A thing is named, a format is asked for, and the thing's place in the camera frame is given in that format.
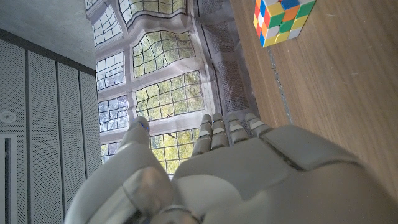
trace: green square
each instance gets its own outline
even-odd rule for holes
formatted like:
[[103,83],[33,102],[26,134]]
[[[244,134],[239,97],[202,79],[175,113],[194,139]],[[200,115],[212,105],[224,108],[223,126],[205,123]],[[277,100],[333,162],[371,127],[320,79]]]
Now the green square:
[[287,22],[283,22],[280,25],[279,32],[280,33],[287,32],[287,31],[289,31],[292,28],[292,26],[293,26],[293,20],[287,21]]
[[315,4],[315,1],[312,1],[312,2],[309,2],[309,3],[306,3],[302,6],[300,6],[300,9],[298,10],[296,19],[309,15],[314,4]]
[[275,26],[279,26],[282,23],[282,19],[284,18],[284,16],[285,16],[285,13],[281,13],[279,15],[272,16],[269,21],[268,29],[273,28]]

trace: colorful cube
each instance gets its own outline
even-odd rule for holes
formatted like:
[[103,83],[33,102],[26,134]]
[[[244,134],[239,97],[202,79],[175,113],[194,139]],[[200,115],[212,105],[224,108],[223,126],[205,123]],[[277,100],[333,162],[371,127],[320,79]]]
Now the colorful cube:
[[298,37],[315,0],[256,0],[253,24],[261,45]]

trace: window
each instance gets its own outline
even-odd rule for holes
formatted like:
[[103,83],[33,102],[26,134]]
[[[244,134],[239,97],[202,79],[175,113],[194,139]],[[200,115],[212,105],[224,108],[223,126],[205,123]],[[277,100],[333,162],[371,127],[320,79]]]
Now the window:
[[127,96],[102,101],[98,103],[99,109],[99,131],[109,131],[128,126]]
[[166,67],[176,60],[195,56],[188,32],[148,33],[133,48],[133,52],[134,78]]
[[94,23],[93,30],[96,46],[121,32],[120,25],[116,20],[116,16],[114,15],[114,11],[111,6],[108,7],[100,19]]
[[150,137],[150,149],[168,175],[174,174],[181,162],[192,155],[199,128]]
[[136,98],[137,115],[148,121],[204,109],[199,71],[147,86]]
[[179,9],[185,9],[185,0],[119,0],[119,3],[125,23],[141,11],[173,14]]
[[96,71],[97,90],[125,82],[123,52],[99,61]]
[[86,10],[89,9],[97,0],[85,0]]
[[102,164],[115,155],[116,151],[119,149],[119,143],[120,142],[115,142],[101,145]]

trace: red square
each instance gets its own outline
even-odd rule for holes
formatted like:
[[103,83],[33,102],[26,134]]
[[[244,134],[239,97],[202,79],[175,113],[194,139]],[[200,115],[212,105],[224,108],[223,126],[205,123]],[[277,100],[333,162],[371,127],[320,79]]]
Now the red square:
[[260,14],[260,8],[257,7],[254,9],[254,15],[256,15],[257,19],[259,18],[259,14]]
[[260,38],[260,35],[261,35],[261,27],[260,27],[260,25],[259,24],[257,24],[257,29],[256,29],[256,31],[257,31],[257,35],[259,36],[259,38]]

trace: acoustic panel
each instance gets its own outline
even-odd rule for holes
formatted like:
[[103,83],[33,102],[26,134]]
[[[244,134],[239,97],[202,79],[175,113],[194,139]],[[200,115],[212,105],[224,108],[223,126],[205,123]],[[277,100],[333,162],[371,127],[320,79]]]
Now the acoustic panel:
[[29,52],[30,209],[32,223],[63,220],[55,62]]
[[80,72],[79,78],[84,133],[83,144],[87,177],[89,177],[102,164],[97,87],[94,76]]
[[58,64],[58,92],[61,119],[61,152],[65,213],[86,180],[81,128],[78,71]]
[[17,134],[17,221],[27,223],[25,50],[0,40],[0,113],[15,113],[0,133]]

